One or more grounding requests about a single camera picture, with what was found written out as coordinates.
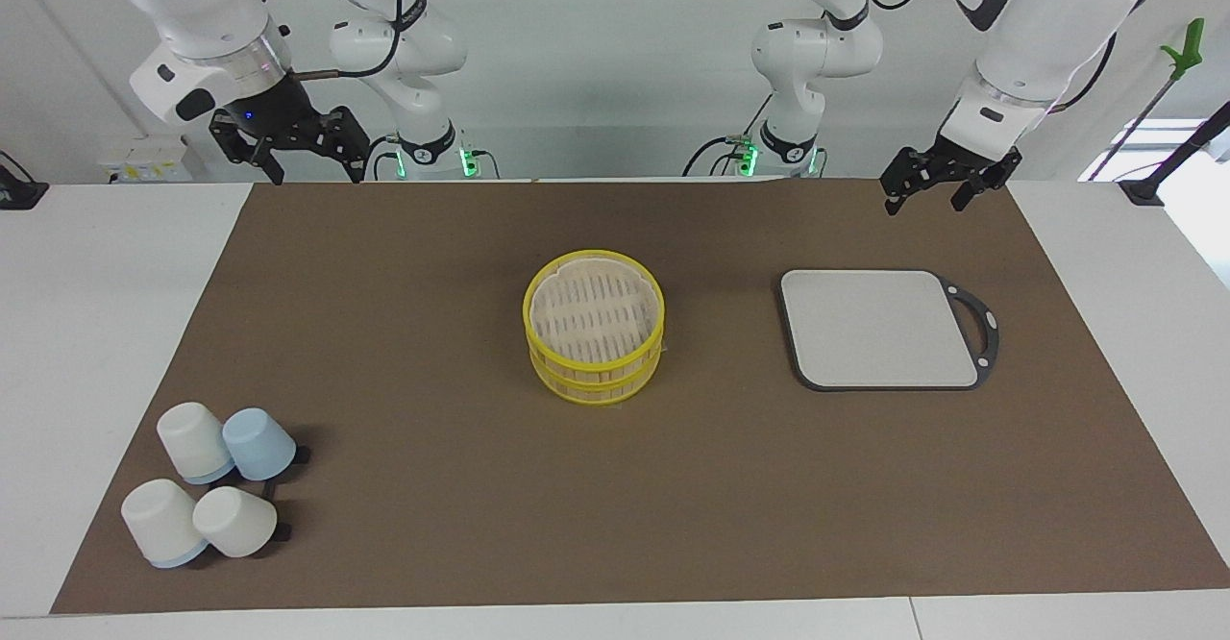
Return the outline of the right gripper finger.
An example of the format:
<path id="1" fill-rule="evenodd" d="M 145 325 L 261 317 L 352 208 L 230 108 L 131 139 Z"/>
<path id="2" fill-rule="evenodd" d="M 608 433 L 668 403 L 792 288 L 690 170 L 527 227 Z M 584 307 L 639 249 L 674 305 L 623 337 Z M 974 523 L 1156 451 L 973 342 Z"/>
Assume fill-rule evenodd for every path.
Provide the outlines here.
<path id="1" fill-rule="evenodd" d="M 371 140 L 351 110 L 332 110 L 322 117 L 322 145 L 327 158 L 339 162 L 352 185 L 360 185 L 367 175 Z"/>
<path id="2" fill-rule="evenodd" d="M 210 121 L 212 139 L 232 164 L 251 164 L 264 174 L 271 185 L 283 185 L 284 169 L 273 158 L 283 148 L 289 123 L 269 114 L 215 113 Z"/>

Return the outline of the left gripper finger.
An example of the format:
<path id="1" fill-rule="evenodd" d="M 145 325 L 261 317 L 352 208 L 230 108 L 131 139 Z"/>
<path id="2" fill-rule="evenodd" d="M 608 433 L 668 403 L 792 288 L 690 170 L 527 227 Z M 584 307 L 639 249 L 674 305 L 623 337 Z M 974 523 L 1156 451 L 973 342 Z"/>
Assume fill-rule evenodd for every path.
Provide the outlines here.
<path id="1" fill-rule="evenodd" d="M 970 175 L 950 198 L 950 206 L 957 212 L 966 210 L 972 199 L 989 192 L 989 190 L 1001 190 L 1006 182 L 1007 178 L 1002 175 Z"/>
<path id="2" fill-rule="evenodd" d="M 879 188 L 887 214 L 895 217 L 908 198 L 927 190 L 927 153 L 902 148 L 879 175 Z"/>

